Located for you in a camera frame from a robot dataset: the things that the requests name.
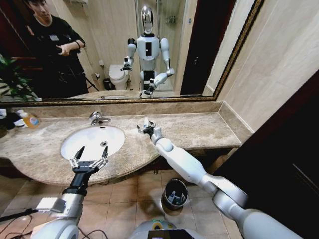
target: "chrome faucet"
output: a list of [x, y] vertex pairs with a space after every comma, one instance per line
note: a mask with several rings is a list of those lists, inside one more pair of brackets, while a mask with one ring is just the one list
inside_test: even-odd
[[99, 123], [99, 125], [102, 125], [103, 123], [108, 123], [111, 121], [111, 119], [103, 117], [98, 111], [94, 111], [93, 113], [91, 113], [91, 115], [89, 116], [89, 120], [92, 120], [92, 126], [95, 126], [97, 123]]

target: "mirror frame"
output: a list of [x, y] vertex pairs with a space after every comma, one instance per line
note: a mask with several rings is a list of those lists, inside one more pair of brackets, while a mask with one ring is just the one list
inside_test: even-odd
[[238, 36], [235, 46], [227, 61], [224, 71], [218, 81], [213, 96], [189, 95], [180, 97], [163, 97], [163, 98], [142, 98], [142, 99], [109, 99], [109, 100], [86, 100], [86, 99], [45, 99], [40, 102], [0, 102], [0, 107], [36, 107], [36, 106], [78, 106], [78, 105], [100, 105], [100, 104], [128, 104], [128, 103], [161, 103], [161, 102], [198, 102], [198, 101], [215, 101], [217, 100], [232, 67], [245, 43], [245, 40], [251, 30], [252, 25], [263, 5], [264, 0], [255, 0], [242, 30]]

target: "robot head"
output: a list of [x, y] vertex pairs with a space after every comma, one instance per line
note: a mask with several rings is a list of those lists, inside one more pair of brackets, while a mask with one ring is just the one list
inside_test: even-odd
[[153, 13], [149, 6], [144, 6], [141, 11], [141, 20], [143, 23], [144, 33], [151, 34], [153, 28]]

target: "humanoid robot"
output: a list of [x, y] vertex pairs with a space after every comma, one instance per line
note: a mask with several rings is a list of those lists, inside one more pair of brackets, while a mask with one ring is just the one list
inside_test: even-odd
[[[144, 33], [135, 41], [133, 38], [128, 40], [128, 56], [124, 58], [124, 67], [121, 70], [132, 70], [134, 54], [137, 49], [141, 60], [141, 84], [140, 97], [142, 94], [153, 96], [153, 91], [159, 84], [174, 75], [175, 71], [170, 66], [169, 44], [166, 38], [159, 40], [152, 33], [153, 13], [152, 9], [144, 6], [141, 12]], [[155, 71], [156, 60], [161, 51], [163, 61], [166, 66], [166, 72], [158, 74]]]
[[[138, 127], [138, 132], [147, 133], [150, 136], [157, 152], [185, 180], [197, 184], [211, 195], [216, 207], [226, 217], [237, 223], [243, 238], [301, 239], [300, 236], [267, 214], [254, 209], [244, 209], [248, 199], [245, 192], [226, 178], [208, 174], [196, 158], [174, 145], [168, 138], [163, 137], [161, 128], [156, 127], [151, 121], [144, 122], [143, 127]], [[78, 238], [77, 224], [82, 214], [83, 199], [89, 178], [108, 162], [107, 146], [98, 161], [79, 161], [83, 150], [84, 147], [76, 153], [73, 159], [70, 159], [75, 176], [71, 185], [63, 191], [62, 198], [44, 198], [37, 206], [36, 211], [51, 211], [57, 219], [45, 224], [32, 235], [32, 239]], [[129, 237], [129, 239], [146, 238], [204, 239], [195, 231], [177, 229], [173, 224], [164, 221], [142, 223]]]

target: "black shirt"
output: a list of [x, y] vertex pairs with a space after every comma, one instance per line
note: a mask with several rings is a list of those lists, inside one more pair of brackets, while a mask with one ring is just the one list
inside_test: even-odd
[[80, 40], [85, 45], [83, 38], [75, 32], [72, 27], [63, 19], [52, 16], [50, 26], [41, 25], [35, 18], [30, 24], [34, 33], [35, 52], [46, 70], [62, 74], [82, 74], [84, 72], [78, 59], [79, 50], [72, 50], [69, 56], [60, 56], [60, 46]]

